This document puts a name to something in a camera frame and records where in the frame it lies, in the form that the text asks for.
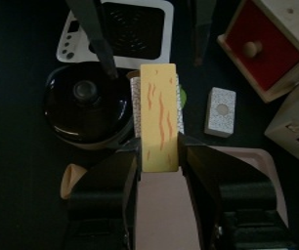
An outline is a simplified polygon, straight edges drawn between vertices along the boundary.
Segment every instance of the tan object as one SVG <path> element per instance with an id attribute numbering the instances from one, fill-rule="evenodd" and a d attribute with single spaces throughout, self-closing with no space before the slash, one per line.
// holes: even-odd
<path id="1" fill-rule="evenodd" d="M 76 164 L 69 164 L 62 176 L 60 186 L 60 196 L 62 199 L 68 199 L 70 196 L 72 188 L 86 173 L 86 169 Z"/>
<path id="2" fill-rule="evenodd" d="M 141 135 L 144 172 L 173 172 L 177 162 L 174 64 L 141 66 Z"/>

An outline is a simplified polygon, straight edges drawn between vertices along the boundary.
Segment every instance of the handle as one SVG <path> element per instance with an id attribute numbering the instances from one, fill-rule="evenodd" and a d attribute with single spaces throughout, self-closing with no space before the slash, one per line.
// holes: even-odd
<path id="1" fill-rule="evenodd" d="M 66 0 L 66 3 L 88 35 L 89 43 L 93 47 L 106 75 L 110 79 L 118 78 L 112 47 L 104 38 L 102 27 L 100 24 L 100 14 L 94 1 Z"/>
<path id="2" fill-rule="evenodd" d="M 262 44 L 260 41 L 246 42 L 242 47 L 242 54 L 246 58 L 252 59 L 262 50 Z"/>

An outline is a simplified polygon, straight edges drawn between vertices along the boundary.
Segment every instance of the lid knob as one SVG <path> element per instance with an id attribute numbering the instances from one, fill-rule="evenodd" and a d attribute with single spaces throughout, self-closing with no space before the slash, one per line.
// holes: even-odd
<path id="1" fill-rule="evenodd" d="M 81 104 L 93 104 L 98 99 L 96 85 L 86 80 L 76 83 L 73 94 Z"/>

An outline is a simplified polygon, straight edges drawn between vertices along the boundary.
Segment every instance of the red marking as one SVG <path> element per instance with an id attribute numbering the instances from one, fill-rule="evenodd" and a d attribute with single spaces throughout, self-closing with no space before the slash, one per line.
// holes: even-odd
<path id="1" fill-rule="evenodd" d="M 150 157 L 150 151 L 148 151 L 148 154 L 146 154 L 146 161 L 149 161 L 149 157 Z"/>
<path id="2" fill-rule="evenodd" d="M 153 96 L 153 93 L 154 93 L 154 84 L 153 84 L 152 96 Z"/>
<path id="3" fill-rule="evenodd" d="M 170 118 L 169 118 L 169 111 L 166 113 L 166 124 L 168 124 L 168 130 L 169 130 L 169 142 L 172 140 L 172 135 L 173 135 L 173 127 L 170 123 Z"/>
<path id="4" fill-rule="evenodd" d="M 160 128 L 160 136 L 161 136 L 160 150 L 162 150 L 162 148 L 164 148 L 164 127 L 162 127 L 164 103 L 162 103 L 161 92 L 160 92 L 160 96 L 158 96 L 158 106 L 160 106 L 158 128 Z"/>
<path id="5" fill-rule="evenodd" d="M 148 103 L 149 103 L 149 110 L 152 108 L 152 100 L 150 100 L 150 83 L 149 83 L 149 90 L 148 90 Z"/>

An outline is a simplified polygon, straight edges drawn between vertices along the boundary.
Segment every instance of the white box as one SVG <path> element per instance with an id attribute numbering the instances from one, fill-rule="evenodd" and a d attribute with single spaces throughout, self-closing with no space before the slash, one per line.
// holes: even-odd
<path id="1" fill-rule="evenodd" d="M 229 137 L 234 127 L 236 92 L 212 88 L 209 92 L 205 133 Z"/>

